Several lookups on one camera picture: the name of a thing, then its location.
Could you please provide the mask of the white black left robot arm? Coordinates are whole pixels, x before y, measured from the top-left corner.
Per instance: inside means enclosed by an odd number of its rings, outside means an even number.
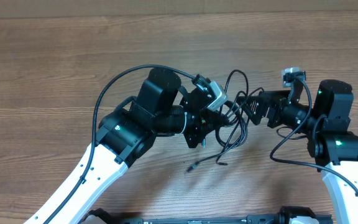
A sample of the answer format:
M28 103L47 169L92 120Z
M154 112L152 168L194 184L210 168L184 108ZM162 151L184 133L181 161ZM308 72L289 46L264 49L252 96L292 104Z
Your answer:
M150 72L139 94L130 96L101 121L94 107L91 144L71 174L34 213L28 223L79 223L99 196L143 156L157 138L184 136L196 148L210 132L228 123L218 109L227 101L226 91L214 80L163 66L147 65Z

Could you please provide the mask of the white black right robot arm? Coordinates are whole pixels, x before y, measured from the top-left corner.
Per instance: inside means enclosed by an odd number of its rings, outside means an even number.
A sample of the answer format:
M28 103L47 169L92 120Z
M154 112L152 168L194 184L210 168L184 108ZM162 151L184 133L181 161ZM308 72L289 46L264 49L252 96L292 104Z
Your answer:
M315 168L329 192L337 222L358 223L358 136L348 130L352 87L339 80L323 80L316 99L303 105L299 103L301 93L310 93L306 82L293 78L286 84L289 90L262 91L241 99L239 106L254 124L267 117L270 128L290 128L284 141L296 133L305 134L313 163L275 157L282 142L272 149L271 160Z

